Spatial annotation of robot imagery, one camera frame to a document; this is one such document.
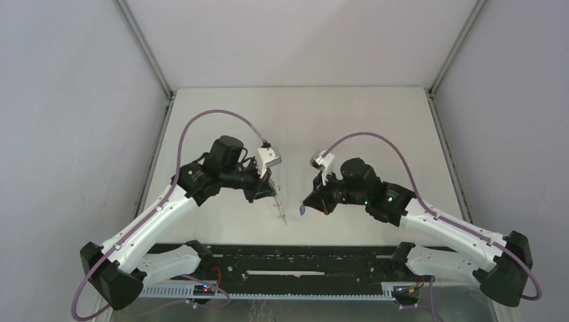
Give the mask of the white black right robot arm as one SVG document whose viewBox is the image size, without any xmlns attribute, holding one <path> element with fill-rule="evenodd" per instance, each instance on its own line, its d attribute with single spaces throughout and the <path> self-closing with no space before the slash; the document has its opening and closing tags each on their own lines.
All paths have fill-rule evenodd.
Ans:
<svg viewBox="0 0 569 322">
<path fill-rule="evenodd" d="M 525 235 L 518 231 L 503 235 L 441 212 L 414 191 L 381 181 L 361 158 L 345 161 L 340 178 L 332 163 L 333 156 L 310 161 L 319 173 L 302 202 L 304 207 L 329 215 L 339 204 L 363 206 L 377 221 L 416 231 L 448 247 L 439 251 L 400 243 L 390 262 L 396 279 L 408 280 L 414 274 L 440 276 L 477 286 L 501 305 L 519 306 L 533 266 Z"/>
</svg>

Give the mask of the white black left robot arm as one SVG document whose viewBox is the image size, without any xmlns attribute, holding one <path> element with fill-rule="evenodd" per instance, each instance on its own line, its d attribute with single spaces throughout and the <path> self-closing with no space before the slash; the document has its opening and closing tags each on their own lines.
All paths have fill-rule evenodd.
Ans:
<svg viewBox="0 0 569 322">
<path fill-rule="evenodd" d="M 243 142 L 231 136 L 217 138 L 210 151 L 181 166 L 164 192 L 119 233 L 80 250 L 87 281 L 114 310 L 134 302 L 153 284 L 191 274 L 207 278 L 212 271 L 211 253 L 198 241 L 161 254 L 149 250 L 185 215 L 197 210 L 221 189 L 241 190 L 249 203 L 276 194 L 271 186 L 271 167 L 281 162 L 278 150 L 263 143 L 257 155 L 241 158 Z"/>
</svg>

